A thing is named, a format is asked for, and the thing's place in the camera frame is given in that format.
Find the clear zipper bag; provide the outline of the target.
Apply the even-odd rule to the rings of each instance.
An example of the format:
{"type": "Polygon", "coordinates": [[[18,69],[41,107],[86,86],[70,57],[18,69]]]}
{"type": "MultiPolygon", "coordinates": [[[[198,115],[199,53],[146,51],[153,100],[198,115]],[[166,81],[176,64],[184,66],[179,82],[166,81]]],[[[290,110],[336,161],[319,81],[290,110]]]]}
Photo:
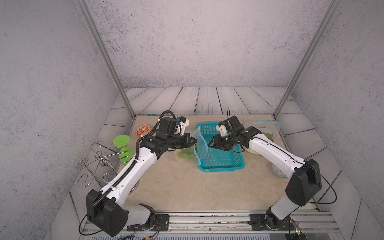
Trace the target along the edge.
{"type": "Polygon", "coordinates": [[[197,160],[198,166],[201,167],[203,165],[203,159],[208,155],[208,144],[207,141],[203,137],[203,132],[201,127],[197,127],[197,129],[191,133],[191,136],[197,140],[195,145],[195,155],[194,159],[197,160]]]}
{"type": "Polygon", "coordinates": [[[244,119],[245,129],[248,127],[254,127],[262,132],[270,141],[275,142],[277,135],[276,132],[276,123],[274,121],[267,120],[250,120],[244,119]]]}

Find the chinese cabbage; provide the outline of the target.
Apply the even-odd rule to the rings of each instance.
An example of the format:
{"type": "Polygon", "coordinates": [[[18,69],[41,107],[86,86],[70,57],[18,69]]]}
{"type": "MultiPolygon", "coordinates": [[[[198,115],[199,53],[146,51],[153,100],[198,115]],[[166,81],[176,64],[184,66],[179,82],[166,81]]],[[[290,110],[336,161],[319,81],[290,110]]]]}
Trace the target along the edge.
{"type": "Polygon", "coordinates": [[[264,134],[270,141],[274,141],[274,134],[273,132],[266,128],[266,127],[262,127],[262,128],[259,128],[259,130],[262,132],[262,134],[264,134]]]}
{"type": "Polygon", "coordinates": [[[252,150],[252,149],[249,149],[247,147],[245,147],[244,145],[242,145],[243,149],[251,154],[254,154],[254,155],[260,155],[258,152],[252,150]]]}
{"type": "Polygon", "coordinates": [[[195,145],[188,149],[178,149],[174,153],[174,157],[177,162],[184,162],[186,160],[192,160],[196,157],[195,145]]]}

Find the teal plastic basket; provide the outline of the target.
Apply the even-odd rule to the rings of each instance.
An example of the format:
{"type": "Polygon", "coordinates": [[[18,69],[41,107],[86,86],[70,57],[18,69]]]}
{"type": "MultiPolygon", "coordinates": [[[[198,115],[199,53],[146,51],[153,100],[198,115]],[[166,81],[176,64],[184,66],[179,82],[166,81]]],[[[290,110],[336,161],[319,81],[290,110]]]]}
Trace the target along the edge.
{"type": "MultiPolygon", "coordinates": [[[[219,131],[216,130],[217,124],[217,122],[208,122],[196,125],[196,129],[201,127],[207,144],[209,144],[213,136],[219,134],[219,131]]],[[[230,172],[241,170],[244,167],[244,157],[240,146],[237,145],[233,147],[232,151],[222,151],[208,147],[208,155],[203,159],[203,165],[199,169],[203,172],[230,172]]]]}

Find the chinese cabbage top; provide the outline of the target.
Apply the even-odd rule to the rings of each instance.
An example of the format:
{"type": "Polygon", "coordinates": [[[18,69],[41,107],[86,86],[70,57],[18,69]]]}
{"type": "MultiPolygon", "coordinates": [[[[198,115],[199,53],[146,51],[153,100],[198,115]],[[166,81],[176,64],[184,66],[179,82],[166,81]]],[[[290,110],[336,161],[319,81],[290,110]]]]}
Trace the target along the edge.
{"type": "Polygon", "coordinates": [[[174,153],[174,157],[177,162],[184,162],[186,160],[192,160],[196,157],[195,145],[188,149],[178,149],[174,153]]]}

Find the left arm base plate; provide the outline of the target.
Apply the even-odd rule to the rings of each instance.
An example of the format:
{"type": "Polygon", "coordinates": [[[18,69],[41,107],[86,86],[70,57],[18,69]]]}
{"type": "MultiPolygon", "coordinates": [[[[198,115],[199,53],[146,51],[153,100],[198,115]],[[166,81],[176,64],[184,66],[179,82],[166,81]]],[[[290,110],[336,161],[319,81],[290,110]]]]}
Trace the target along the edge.
{"type": "Polygon", "coordinates": [[[166,232],[169,230],[170,215],[168,214],[155,214],[151,216],[143,225],[127,226],[128,232],[143,232],[143,233],[155,233],[166,232]]]}

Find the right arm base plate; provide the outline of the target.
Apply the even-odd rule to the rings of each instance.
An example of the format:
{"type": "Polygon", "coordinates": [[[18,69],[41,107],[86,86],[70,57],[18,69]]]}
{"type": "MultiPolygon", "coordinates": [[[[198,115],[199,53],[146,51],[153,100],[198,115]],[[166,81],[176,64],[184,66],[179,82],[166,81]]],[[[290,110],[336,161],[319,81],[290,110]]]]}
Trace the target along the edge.
{"type": "Polygon", "coordinates": [[[248,224],[253,231],[293,231],[295,229],[293,221],[288,217],[283,220],[266,214],[250,214],[249,217],[248,224]]]}

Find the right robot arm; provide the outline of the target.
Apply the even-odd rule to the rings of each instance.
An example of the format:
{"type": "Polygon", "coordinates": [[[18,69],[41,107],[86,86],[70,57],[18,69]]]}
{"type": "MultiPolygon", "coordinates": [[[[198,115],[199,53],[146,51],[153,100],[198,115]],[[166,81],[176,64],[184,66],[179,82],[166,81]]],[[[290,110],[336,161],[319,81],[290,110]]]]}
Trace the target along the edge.
{"type": "Polygon", "coordinates": [[[230,151],[240,145],[255,151],[277,166],[289,178],[285,194],[265,215],[268,228],[277,230],[291,213],[305,206],[322,188],[319,164],[304,160],[270,141],[259,129],[245,128],[237,116],[232,116],[216,126],[215,135],[209,147],[230,151]]]}

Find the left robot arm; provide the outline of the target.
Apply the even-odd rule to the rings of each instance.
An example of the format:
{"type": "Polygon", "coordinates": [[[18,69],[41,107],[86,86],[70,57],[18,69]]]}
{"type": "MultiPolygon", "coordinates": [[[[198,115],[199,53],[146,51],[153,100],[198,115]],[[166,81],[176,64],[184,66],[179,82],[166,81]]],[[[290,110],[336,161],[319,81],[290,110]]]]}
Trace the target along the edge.
{"type": "Polygon", "coordinates": [[[175,117],[164,111],[154,128],[136,143],[136,154],[128,164],[101,190],[92,190],[86,196],[85,219],[111,237],[126,227],[140,225],[151,229],[155,224],[156,211],[145,204],[126,207],[123,205],[132,189],[144,173],[156,163],[162,154],[171,150],[189,149],[197,140],[186,133],[189,120],[175,117]]]}

